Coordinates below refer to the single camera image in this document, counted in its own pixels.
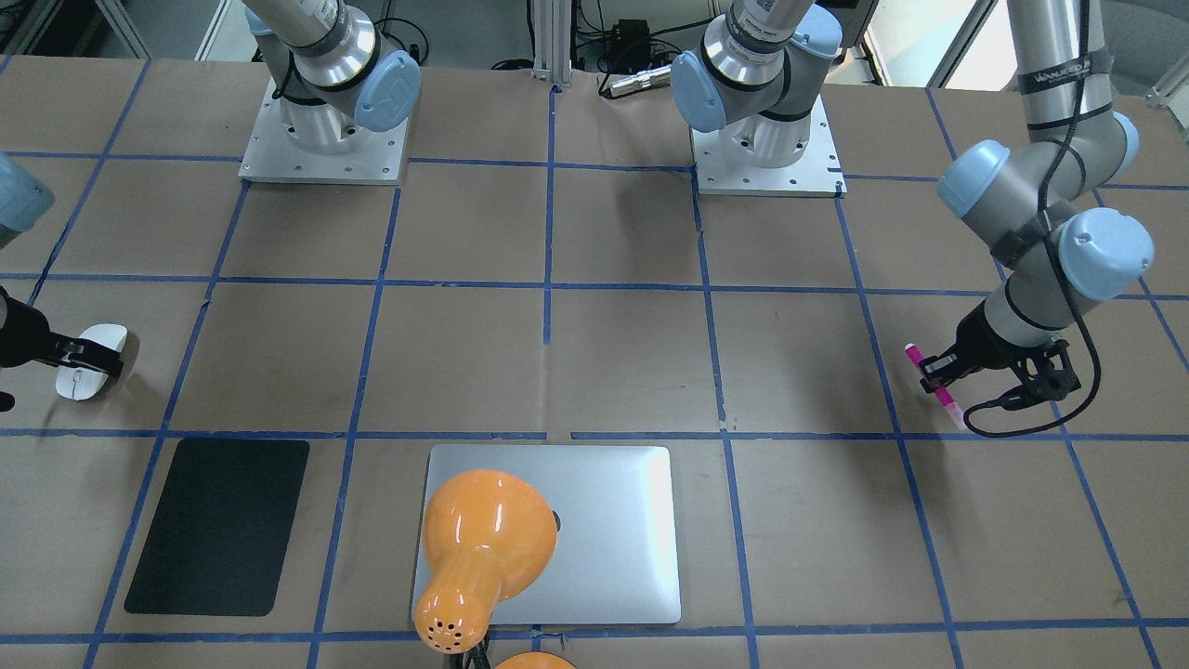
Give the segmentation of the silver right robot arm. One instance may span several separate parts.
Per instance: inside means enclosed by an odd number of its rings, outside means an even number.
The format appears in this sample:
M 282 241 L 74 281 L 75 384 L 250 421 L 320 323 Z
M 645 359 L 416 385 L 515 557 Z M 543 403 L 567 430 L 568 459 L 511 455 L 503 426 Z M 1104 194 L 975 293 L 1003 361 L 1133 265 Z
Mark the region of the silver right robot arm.
M 345 1 L 243 1 L 270 69 L 238 177 L 264 185 L 396 187 L 422 74 L 359 8 Z M 4 153 L 4 246 L 32 229 L 51 190 Z M 4 289 L 4 368 L 122 375 L 122 342 L 67 337 Z

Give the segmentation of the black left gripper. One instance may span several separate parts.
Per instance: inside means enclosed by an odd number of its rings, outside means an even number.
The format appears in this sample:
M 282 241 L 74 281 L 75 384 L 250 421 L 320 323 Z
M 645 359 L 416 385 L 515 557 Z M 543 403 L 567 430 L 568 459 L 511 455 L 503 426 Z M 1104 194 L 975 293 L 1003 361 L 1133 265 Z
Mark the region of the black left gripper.
M 921 375 L 921 389 L 939 391 L 980 370 L 1007 370 L 1023 356 L 1023 348 L 992 329 L 984 307 L 986 302 L 981 302 L 965 317 L 960 318 L 955 342 L 943 354 L 924 356 L 916 362 Z

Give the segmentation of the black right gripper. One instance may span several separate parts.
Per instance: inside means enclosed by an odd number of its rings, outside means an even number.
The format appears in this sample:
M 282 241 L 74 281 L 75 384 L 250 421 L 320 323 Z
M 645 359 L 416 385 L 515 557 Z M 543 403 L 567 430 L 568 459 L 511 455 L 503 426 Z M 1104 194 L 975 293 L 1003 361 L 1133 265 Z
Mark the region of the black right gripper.
M 48 358 L 48 318 L 40 310 L 13 299 L 1 288 L 1 368 L 15 368 L 30 361 L 50 367 L 90 370 L 118 378 L 122 375 L 122 352 L 93 342 L 93 340 L 59 340 Z

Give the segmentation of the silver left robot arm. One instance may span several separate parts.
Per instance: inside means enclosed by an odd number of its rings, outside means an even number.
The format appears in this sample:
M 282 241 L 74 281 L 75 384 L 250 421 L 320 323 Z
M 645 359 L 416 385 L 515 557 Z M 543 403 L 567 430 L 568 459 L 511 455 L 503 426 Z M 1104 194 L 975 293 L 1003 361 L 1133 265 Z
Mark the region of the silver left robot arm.
M 1096 1 L 1011 1 L 1015 84 L 1028 143 L 980 141 L 937 182 L 942 202 L 986 242 L 1008 279 L 962 318 L 951 347 L 917 359 L 929 393 L 981 370 L 1011 370 L 1056 399 L 1081 386 L 1061 332 L 1130 288 L 1155 258 L 1134 217 L 1075 201 L 1138 152 L 1137 127 L 1113 109 L 1113 57 Z M 843 27 L 812 1 L 735 1 L 696 50 L 673 59 L 671 84 L 685 122 L 806 140 L 809 114 Z

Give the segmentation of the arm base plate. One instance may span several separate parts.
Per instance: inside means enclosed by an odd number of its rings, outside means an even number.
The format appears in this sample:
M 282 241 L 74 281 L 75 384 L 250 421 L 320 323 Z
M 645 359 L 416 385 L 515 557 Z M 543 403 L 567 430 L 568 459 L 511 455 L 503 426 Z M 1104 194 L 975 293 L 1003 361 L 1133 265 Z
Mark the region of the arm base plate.
M 238 177 L 271 185 L 400 185 L 413 119 L 377 133 L 328 105 L 297 105 L 273 93 L 268 81 Z
M 823 97 L 794 122 L 753 115 L 688 131 L 698 190 L 723 196 L 835 198 L 848 191 Z

